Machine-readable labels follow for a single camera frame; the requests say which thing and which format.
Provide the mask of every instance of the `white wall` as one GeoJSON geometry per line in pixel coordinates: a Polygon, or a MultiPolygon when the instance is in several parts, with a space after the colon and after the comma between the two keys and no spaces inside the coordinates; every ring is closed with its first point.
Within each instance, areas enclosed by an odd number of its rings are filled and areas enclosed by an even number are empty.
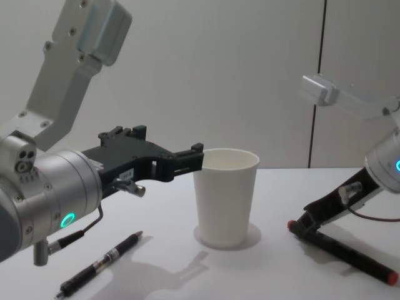
{"type": "MultiPolygon", "coordinates": [[[[400,94],[400,2],[328,0],[321,72],[377,97],[400,94]]],[[[312,167],[362,166],[394,127],[361,122],[335,107],[317,110],[312,167]]]]}
{"type": "MultiPolygon", "coordinates": [[[[89,87],[71,134],[84,150],[114,126],[148,126],[173,151],[254,151],[263,167],[306,167],[313,107],[298,98],[318,64],[323,1],[121,0],[133,23],[119,61],[89,87]]],[[[0,5],[0,120],[28,100],[62,0],[0,5]]]]}

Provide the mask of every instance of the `table surface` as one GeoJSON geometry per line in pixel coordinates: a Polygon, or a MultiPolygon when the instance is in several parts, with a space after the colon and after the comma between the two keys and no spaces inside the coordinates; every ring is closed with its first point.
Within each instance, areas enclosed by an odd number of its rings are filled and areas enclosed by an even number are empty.
{"type": "MultiPolygon", "coordinates": [[[[262,169],[258,171],[249,241],[236,251],[209,249],[196,240],[193,175],[173,182],[142,182],[140,199],[117,193],[103,201],[104,219],[80,241],[33,266],[32,248],[0,264],[2,299],[52,299],[59,285],[130,234],[140,244],[71,299],[400,299],[389,287],[313,246],[287,229],[305,204],[324,196],[357,169],[262,169]]],[[[400,216],[397,196],[382,192],[360,211],[400,216]]],[[[93,213],[50,241],[82,229],[93,213]]],[[[322,232],[400,271],[400,224],[346,216],[322,232]]]]}

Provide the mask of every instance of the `robotic arm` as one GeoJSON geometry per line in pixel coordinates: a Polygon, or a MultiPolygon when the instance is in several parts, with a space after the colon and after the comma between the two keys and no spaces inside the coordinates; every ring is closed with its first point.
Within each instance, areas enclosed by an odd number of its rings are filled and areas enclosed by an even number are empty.
{"type": "Polygon", "coordinates": [[[201,169],[202,144],[172,153],[146,141],[145,126],[104,132],[101,145],[84,152],[37,156],[71,130],[91,78],[115,63],[131,21],[115,0],[65,2],[25,110],[0,127],[0,262],[34,245],[34,263],[43,266],[85,231],[50,245],[47,237],[97,208],[99,221],[102,199],[143,196],[136,181],[201,169]]]}
{"type": "MultiPolygon", "coordinates": [[[[374,99],[357,93],[352,86],[336,84],[320,74],[303,76],[301,96],[318,106],[337,106],[363,120],[391,116],[400,127],[399,97],[374,99]]],[[[366,154],[364,168],[330,194],[308,204],[304,208],[305,213],[297,221],[289,221],[287,226],[300,239],[314,244],[378,280],[395,285],[398,280],[397,272],[318,232],[321,226],[348,213],[375,221],[400,221],[367,217],[355,212],[384,189],[391,193],[400,193],[399,128],[366,154]]]]}

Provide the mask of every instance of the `pen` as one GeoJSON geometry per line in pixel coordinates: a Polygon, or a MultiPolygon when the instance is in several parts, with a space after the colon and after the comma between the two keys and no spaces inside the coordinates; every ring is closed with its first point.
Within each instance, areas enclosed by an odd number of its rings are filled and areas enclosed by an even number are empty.
{"type": "Polygon", "coordinates": [[[60,291],[57,293],[55,299],[60,300],[65,297],[72,296],[81,287],[87,284],[90,280],[96,277],[103,269],[111,265],[114,261],[118,260],[126,251],[135,246],[139,238],[142,236],[143,231],[139,231],[129,236],[125,241],[119,243],[117,246],[108,251],[101,259],[91,264],[85,270],[77,273],[70,280],[64,282],[60,291]]]}

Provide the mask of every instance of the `white paper cup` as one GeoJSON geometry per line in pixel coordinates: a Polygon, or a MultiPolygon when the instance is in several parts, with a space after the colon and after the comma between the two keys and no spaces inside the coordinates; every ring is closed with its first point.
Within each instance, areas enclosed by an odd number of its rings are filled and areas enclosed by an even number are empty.
{"type": "Polygon", "coordinates": [[[204,152],[194,173],[199,237],[213,248],[234,248],[246,240],[259,158],[238,149],[204,152]]]}

